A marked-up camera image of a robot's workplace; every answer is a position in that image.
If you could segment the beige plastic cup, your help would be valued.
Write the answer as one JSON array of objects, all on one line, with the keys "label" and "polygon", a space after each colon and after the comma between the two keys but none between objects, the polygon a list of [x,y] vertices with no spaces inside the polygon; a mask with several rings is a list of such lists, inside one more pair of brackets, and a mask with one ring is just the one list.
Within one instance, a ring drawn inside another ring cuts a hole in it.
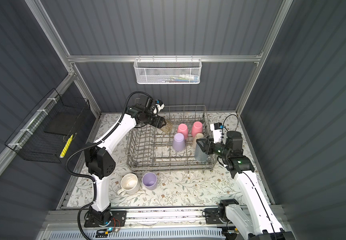
[{"label": "beige plastic cup", "polygon": [[194,148],[196,148],[196,145],[197,145],[197,140],[198,139],[202,139],[202,138],[204,138],[204,134],[203,133],[197,133],[194,137],[193,137],[193,141],[192,141],[192,146],[194,147]]}]

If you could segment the yellow transparent cup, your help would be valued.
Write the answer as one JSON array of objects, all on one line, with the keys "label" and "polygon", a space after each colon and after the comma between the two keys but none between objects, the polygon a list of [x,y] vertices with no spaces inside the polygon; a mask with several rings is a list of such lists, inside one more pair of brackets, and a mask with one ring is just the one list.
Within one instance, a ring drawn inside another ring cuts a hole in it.
[{"label": "yellow transparent cup", "polygon": [[170,134],[173,129],[173,123],[165,119],[165,125],[160,128],[160,130],[166,134]]}]

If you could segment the blue transparent cup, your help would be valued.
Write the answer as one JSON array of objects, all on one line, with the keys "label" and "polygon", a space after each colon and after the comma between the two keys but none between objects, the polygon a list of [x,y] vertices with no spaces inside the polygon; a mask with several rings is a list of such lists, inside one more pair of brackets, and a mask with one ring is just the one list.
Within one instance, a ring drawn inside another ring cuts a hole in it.
[{"label": "blue transparent cup", "polygon": [[202,149],[200,145],[197,145],[195,148],[195,154],[194,158],[196,161],[200,163],[206,163],[207,162],[207,154],[208,150],[207,149]]}]

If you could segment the pink plastic cup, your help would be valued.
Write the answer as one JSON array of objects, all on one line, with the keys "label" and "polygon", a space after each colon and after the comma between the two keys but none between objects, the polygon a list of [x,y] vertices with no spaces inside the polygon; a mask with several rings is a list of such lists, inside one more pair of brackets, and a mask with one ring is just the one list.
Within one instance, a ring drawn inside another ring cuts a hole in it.
[{"label": "pink plastic cup", "polygon": [[203,123],[196,121],[192,125],[191,135],[195,137],[199,133],[203,133]]},{"label": "pink plastic cup", "polygon": [[188,126],[186,124],[179,124],[177,132],[183,134],[184,139],[188,139]]}]

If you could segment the large lilac plastic cup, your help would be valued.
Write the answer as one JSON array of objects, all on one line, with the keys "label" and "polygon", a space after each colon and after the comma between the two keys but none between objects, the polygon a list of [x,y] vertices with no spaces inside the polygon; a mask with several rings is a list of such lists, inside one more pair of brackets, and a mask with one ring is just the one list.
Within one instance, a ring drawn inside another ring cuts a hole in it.
[{"label": "large lilac plastic cup", "polygon": [[174,135],[172,147],[177,152],[181,152],[185,149],[185,138],[182,133],[176,133]]}]

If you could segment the white ceramic mug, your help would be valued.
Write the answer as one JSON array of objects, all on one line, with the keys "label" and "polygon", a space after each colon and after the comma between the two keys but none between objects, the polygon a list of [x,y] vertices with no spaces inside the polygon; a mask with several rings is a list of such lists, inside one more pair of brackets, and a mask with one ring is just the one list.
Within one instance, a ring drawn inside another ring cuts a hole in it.
[{"label": "white ceramic mug", "polygon": [[126,174],[121,180],[121,188],[117,191],[117,194],[121,197],[136,194],[140,186],[139,178],[135,174]]}]

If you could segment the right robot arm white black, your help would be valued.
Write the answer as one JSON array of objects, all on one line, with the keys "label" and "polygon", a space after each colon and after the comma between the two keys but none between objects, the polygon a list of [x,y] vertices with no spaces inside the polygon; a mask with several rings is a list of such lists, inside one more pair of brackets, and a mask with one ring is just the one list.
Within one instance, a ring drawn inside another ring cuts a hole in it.
[{"label": "right robot arm white black", "polygon": [[202,138],[196,146],[206,155],[215,155],[229,171],[245,197],[248,216],[235,199],[221,200],[218,214],[224,222],[231,222],[245,240],[294,240],[292,232],[284,230],[268,205],[259,186],[251,160],[243,155],[240,132],[229,131],[226,141]]}]

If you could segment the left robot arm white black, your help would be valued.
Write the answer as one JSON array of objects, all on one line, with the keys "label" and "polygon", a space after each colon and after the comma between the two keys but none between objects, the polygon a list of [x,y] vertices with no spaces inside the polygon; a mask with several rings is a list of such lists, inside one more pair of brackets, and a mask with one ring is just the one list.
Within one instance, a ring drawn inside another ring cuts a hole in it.
[{"label": "left robot arm white black", "polygon": [[[154,99],[145,92],[131,93],[115,124],[94,143],[87,143],[85,147],[71,154],[65,162],[66,171],[78,178],[87,178],[93,183],[93,200],[85,205],[88,213],[98,225],[108,225],[112,220],[111,202],[109,200],[109,176],[116,167],[112,153],[118,143],[128,132],[139,124],[150,125],[162,129],[167,125],[164,117],[159,116],[165,104],[162,100]],[[79,153],[84,153],[85,165],[88,174],[75,173],[69,168],[69,162]]]}]

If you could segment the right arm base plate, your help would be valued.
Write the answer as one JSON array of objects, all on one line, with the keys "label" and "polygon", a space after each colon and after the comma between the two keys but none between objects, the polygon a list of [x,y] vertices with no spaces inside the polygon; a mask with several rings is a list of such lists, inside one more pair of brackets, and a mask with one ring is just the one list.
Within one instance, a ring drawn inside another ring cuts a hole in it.
[{"label": "right arm base plate", "polygon": [[227,221],[221,216],[218,208],[205,208],[202,216],[208,225],[226,224]]}]

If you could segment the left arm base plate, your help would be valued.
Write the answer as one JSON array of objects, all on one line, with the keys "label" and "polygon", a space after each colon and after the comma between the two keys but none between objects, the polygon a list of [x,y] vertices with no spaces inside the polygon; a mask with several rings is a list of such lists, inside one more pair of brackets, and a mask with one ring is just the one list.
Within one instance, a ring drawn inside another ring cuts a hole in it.
[{"label": "left arm base plate", "polygon": [[124,227],[127,219],[127,211],[98,212],[89,210],[85,217],[85,228],[98,227]]}]

